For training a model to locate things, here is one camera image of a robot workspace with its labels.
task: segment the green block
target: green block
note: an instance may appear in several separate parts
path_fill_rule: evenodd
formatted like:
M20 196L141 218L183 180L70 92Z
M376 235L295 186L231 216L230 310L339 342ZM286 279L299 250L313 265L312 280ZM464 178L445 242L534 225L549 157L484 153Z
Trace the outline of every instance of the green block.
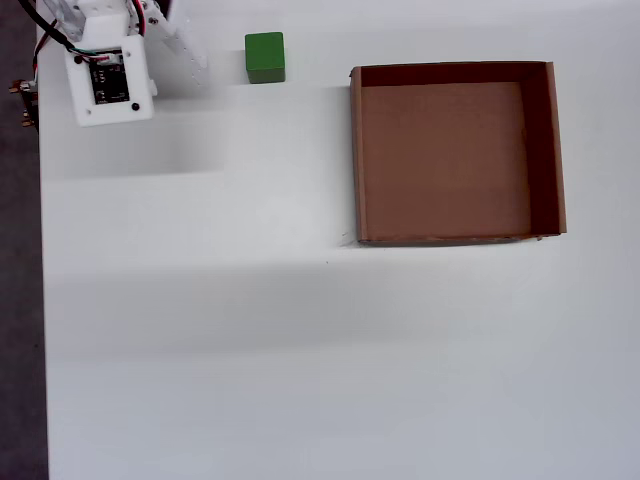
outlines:
M244 36L247 74L251 83L284 82L284 37L282 32L250 33Z

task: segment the circuit board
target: circuit board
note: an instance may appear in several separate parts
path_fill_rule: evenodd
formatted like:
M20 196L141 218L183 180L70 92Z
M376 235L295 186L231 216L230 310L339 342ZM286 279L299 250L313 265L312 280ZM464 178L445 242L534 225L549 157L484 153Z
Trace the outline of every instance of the circuit board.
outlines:
M118 63L89 63L91 85L96 105L129 101L127 74L124 69L122 52L118 52Z

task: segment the white surface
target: white surface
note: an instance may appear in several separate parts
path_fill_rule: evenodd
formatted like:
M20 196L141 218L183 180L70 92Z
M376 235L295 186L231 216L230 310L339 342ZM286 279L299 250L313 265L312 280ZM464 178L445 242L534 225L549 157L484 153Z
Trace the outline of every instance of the white surface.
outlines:
M202 0L213 87L156 64L152 121L90 129L47 47L51 478L638 478L638 13ZM350 69L491 59L555 62L569 233L355 246Z

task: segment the cardboard box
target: cardboard box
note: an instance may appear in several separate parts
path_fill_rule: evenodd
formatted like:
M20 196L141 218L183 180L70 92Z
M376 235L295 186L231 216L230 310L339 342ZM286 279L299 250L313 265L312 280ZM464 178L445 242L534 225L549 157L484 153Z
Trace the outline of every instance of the cardboard box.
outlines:
M566 232L552 63L356 67L351 101L359 241Z

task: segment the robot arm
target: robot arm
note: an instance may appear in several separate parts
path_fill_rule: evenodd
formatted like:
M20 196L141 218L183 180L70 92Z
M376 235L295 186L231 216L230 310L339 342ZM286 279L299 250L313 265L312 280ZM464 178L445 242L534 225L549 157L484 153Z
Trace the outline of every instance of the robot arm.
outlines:
M81 126L153 117L157 88L149 78L147 41L164 42L175 55L185 58L198 85L206 83L207 57L191 35L189 19L178 0L169 6L167 16L154 0L44 2L61 30L54 32L51 27L47 32L67 49L67 75Z

